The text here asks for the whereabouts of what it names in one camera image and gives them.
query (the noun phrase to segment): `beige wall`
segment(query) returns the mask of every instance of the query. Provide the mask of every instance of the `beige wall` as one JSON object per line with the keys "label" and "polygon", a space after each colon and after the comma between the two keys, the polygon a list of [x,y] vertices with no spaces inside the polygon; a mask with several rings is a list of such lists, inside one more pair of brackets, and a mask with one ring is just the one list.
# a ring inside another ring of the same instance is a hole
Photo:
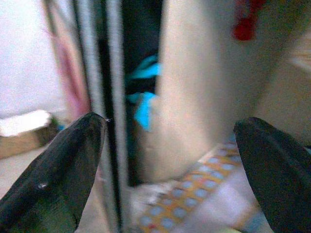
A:
{"label": "beige wall", "polygon": [[302,1],[269,1],[257,38],[231,36],[235,0],[167,0],[153,181],[183,174],[254,111]]}
{"label": "beige wall", "polygon": [[282,61],[262,95],[255,116],[311,145],[311,73]]}

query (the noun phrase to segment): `floor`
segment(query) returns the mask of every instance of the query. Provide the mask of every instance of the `floor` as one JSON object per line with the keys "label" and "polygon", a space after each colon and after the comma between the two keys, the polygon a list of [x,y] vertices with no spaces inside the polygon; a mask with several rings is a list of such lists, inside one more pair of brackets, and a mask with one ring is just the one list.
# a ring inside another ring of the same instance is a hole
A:
{"label": "floor", "polygon": [[[35,159],[43,148],[27,153],[11,156],[0,160],[0,199],[10,189],[11,185]],[[76,233],[109,233],[103,205],[99,202],[97,193],[93,188],[83,211],[79,228]]]}

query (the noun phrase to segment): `white wall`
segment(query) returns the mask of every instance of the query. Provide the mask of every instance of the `white wall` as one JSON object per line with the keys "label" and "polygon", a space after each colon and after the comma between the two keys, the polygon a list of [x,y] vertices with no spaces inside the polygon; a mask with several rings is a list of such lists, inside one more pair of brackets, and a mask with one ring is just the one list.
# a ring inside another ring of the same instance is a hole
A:
{"label": "white wall", "polygon": [[231,36],[235,3],[166,1],[154,180],[183,174],[252,115],[305,1],[267,1],[249,42]]}
{"label": "white wall", "polygon": [[0,117],[65,109],[46,31],[41,0],[0,1]]}
{"label": "white wall", "polygon": [[283,60],[272,75],[256,108],[260,117],[311,145],[311,73]]}

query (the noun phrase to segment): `blue cloth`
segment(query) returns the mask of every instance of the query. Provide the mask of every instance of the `blue cloth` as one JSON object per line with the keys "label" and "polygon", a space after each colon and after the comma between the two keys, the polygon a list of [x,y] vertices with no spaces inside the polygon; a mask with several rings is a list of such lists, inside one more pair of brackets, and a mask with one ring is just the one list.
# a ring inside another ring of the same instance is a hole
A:
{"label": "blue cloth", "polygon": [[[125,76],[126,82],[130,79],[148,79],[153,76],[161,74],[161,64],[155,63],[158,60],[157,54],[145,58],[140,65],[131,73]],[[150,100],[156,97],[155,94],[150,92],[135,93],[127,95],[126,98],[131,103],[137,103],[139,97],[142,96],[142,102],[140,103],[137,111],[134,114],[134,119],[142,126],[146,131],[151,131],[151,107]]]}
{"label": "blue cloth", "polygon": [[135,112],[134,119],[142,126],[146,131],[151,131],[151,107],[150,100],[156,97],[155,94],[145,92],[143,99]]}

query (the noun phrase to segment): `red object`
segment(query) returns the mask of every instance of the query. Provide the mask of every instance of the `red object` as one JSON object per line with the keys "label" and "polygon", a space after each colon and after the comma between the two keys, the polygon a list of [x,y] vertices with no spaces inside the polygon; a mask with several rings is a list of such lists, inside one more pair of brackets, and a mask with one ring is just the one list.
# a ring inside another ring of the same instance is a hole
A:
{"label": "red object", "polygon": [[250,0],[249,15],[242,17],[241,8],[246,8],[246,1],[237,0],[238,24],[233,29],[233,36],[237,40],[251,40],[255,36],[257,12],[266,3],[266,0]]}

